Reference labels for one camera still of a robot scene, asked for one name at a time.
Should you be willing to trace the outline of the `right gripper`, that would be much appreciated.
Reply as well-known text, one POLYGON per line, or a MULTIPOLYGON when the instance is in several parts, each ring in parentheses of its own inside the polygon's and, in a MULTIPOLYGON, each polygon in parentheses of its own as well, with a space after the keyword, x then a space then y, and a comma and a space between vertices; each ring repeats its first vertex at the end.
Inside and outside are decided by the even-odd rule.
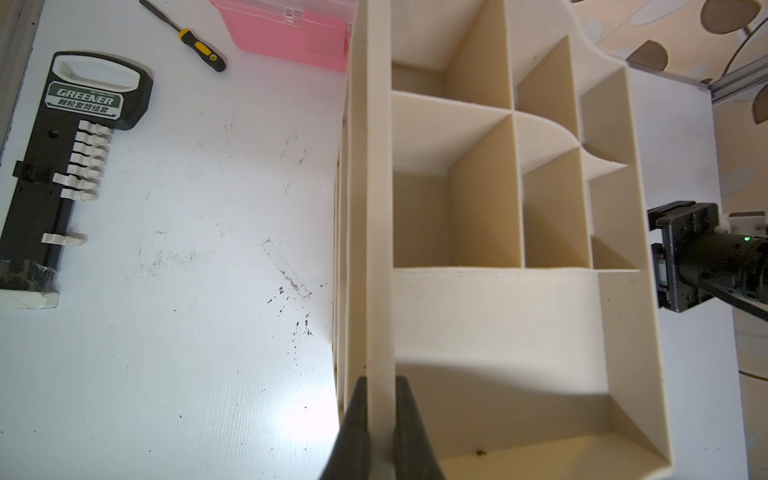
POLYGON ((767 311, 767 238, 719 228, 714 203, 675 201, 647 211, 658 304, 682 313, 712 298, 767 311))

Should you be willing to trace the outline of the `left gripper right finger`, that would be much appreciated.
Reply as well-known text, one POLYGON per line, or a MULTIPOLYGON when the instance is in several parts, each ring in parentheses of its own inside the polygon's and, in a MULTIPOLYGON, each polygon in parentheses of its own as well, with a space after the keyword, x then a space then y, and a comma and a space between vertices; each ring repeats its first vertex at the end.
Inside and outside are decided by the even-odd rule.
POLYGON ((434 454, 416 399, 405 376, 397 376, 393 461, 397 480, 433 479, 445 476, 434 454))

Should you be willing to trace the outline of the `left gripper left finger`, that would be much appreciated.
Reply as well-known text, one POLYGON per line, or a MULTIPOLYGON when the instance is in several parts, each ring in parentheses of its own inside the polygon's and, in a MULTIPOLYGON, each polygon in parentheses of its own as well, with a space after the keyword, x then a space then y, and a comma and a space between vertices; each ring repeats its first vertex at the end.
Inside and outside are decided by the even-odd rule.
POLYGON ((367 480, 371 471, 368 382, 357 379, 336 441, 320 480, 367 480))

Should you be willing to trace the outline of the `beige drawer organizer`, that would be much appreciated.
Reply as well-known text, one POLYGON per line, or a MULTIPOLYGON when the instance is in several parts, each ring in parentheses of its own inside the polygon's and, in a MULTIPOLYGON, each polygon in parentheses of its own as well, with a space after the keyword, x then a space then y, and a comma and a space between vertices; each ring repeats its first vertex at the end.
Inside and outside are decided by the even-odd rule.
POLYGON ((672 474, 628 74, 568 1, 357 3, 332 353, 368 479, 397 376, 445 479, 672 474))

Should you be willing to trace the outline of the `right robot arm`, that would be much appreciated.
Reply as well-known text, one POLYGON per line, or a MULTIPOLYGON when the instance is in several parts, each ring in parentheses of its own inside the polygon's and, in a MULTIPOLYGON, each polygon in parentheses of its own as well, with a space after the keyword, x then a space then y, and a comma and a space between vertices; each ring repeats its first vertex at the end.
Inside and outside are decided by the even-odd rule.
POLYGON ((682 313, 712 298, 767 320, 767 239, 717 229, 715 203, 675 201, 647 211, 658 306, 682 313))

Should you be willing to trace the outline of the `yellow black screwdriver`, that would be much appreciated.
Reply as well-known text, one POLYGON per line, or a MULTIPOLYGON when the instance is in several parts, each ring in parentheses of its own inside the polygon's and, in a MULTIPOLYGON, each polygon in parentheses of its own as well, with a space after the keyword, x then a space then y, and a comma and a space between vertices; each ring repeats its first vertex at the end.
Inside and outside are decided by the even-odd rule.
POLYGON ((190 29, 183 29, 174 23, 167 15, 148 0, 139 0, 139 4, 151 12, 178 33, 179 40, 189 47, 203 62, 216 72, 224 72, 227 68, 225 59, 210 45, 200 40, 190 29))

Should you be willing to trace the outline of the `pink plastic toolbox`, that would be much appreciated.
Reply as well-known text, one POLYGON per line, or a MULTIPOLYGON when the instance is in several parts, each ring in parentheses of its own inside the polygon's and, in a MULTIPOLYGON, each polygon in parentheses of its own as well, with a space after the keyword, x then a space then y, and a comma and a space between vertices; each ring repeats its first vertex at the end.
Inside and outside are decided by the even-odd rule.
POLYGON ((212 0, 234 44, 266 55, 344 72, 356 3, 348 0, 212 0))

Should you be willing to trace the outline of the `aluminium frame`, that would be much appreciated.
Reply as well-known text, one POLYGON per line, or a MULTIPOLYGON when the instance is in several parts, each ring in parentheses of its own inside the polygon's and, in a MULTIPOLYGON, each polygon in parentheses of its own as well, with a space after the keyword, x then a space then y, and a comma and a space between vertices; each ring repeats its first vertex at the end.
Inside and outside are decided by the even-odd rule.
POLYGON ((767 82, 767 57, 763 56, 708 85, 713 104, 767 82))

